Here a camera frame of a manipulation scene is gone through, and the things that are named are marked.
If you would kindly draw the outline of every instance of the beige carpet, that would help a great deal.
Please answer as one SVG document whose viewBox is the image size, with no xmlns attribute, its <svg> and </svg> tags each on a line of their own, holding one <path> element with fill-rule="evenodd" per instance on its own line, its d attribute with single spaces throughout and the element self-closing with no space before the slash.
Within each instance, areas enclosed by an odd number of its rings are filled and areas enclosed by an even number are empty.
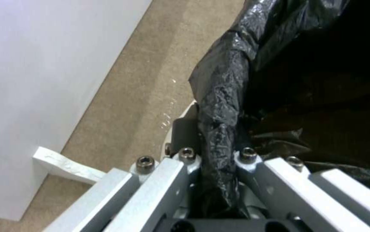
<svg viewBox="0 0 370 232">
<path fill-rule="evenodd" d="M 62 154 L 105 172 L 158 157 L 170 123 L 193 99 L 189 75 L 243 2 L 154 0 Z M 88 188 L 48 176 L 21 221 L 0 219 L 0 231 L 40 231 Z"/>
</svg>

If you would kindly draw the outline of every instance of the hex socket screw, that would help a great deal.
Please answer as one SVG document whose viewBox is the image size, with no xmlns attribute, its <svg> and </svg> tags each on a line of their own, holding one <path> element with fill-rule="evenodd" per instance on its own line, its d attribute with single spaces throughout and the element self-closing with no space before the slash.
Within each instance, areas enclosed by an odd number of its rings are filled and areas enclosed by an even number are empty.
<svg viewBox="0 0 370 232">
<path fill-rule="evenodd" d="M 196 154 L 190 147 L 184 147 L 179 150 L 179 160 L 185 164 L 191 164 L 195 162 Z"/>
<path fill-rule="evenodd" d="M 242 149 L 241 155 L 239 156 L 240 160 L 243 163 L 254 163 L 257 159 L 258 154 L 251 147 L 245 147 Z"/>
<path fill-rule="evenodd" d="M 139 157 L 136 160 L 136 170 L 141 174 L 149 174 L 155 169 L 155 160 L 150 156 Z"/>
<path fill-rule="evenodd" d="M 290 156 L 285 158 L 285 161 L 291 165 L 293 168 L 295 168 L 297 171 L 301 172 L 304 167 L 304 162 L 297 157 Z"/>
</svg>

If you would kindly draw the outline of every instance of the white wall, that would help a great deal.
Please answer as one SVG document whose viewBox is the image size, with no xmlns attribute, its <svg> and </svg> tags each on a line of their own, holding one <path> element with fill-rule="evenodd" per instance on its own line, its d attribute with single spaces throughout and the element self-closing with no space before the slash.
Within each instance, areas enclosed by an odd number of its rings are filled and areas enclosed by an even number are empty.
<svg viewBox="0 0 370 232">
<path fill-rule="evenodd" d="M 0 217 L 19 220 L 151 0 L 0 0 Z"/>
</svg>

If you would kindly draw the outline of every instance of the white bracket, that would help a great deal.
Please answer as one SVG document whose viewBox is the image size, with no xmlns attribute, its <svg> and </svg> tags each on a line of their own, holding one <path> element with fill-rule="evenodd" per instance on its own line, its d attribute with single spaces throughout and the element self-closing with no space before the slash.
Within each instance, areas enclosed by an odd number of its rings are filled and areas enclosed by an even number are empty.
<svg viewBox="0 0 370 232">
<path fill-rule="evenodd" d="M 36 153 L 33 155 L 33 160 L 45 167 L 51 175 L 58 175 L 91 185 L 94 185 L 106 175 L 106 173 L 100 170 L 76 163 L 44 147 L 39 147 L 37 149 Z"/>
</svg>

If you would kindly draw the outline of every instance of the trash bag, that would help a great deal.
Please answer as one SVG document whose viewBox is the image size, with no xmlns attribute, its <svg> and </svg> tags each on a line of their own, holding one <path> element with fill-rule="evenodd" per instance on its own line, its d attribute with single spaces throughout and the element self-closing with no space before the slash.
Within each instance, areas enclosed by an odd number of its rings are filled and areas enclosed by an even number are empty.
<svg viewBox="0 0 370 232">
<path fill-rule="evenodd" d="M 332 138 L 325 128 L 301 121 L 308 118 L 318 124 L 337 116 L 344 119 L 359 110 L 361 101 L 370 99 L 370 2 L 246 0 L 231 28 L 197 64 L 189 82 L 198 103 L 202 135 L 202 182 L 196 201 L 201 216 L 246 217 L 233 151 L 238 135 L 247 128 L 253 144 L 263 138 L 252 135 L 268 133 L 273 145 L 264 148 L 274 150 L 272 154 L 281 155 L 283 147 L 284 154 L 297 154 L 313 170 L 341 164 L 343 170 L 359 170 L 355 173 L 370 180 L 370 167 L 360 165 L 364 162 L 350 164 L 360 157 L 354 159 L 350 152 L 346 159 L 335 150 L 328 151 L 325 145 L 336 141 L 319 144 L 322 135 Z M 354 128 L 370 121 L 370 104 L 362 107 L 368 113 L 355 118 Z M 241 127 L 242 115 L 255 120 Z M 281 131 L 293 135 L 303 128 L 304 134 L 309 127 L 314 133 L 309 134 L 310 145 L 299 138 L 292 142 L 289 136 L 277 139 L 287 135 Z M 336 138 L 344 131 L 337 130 Z M 348 139 L 349 135 L 340 140 L 345 142 L 341 151 L 358 141 Z"/>
</svg>

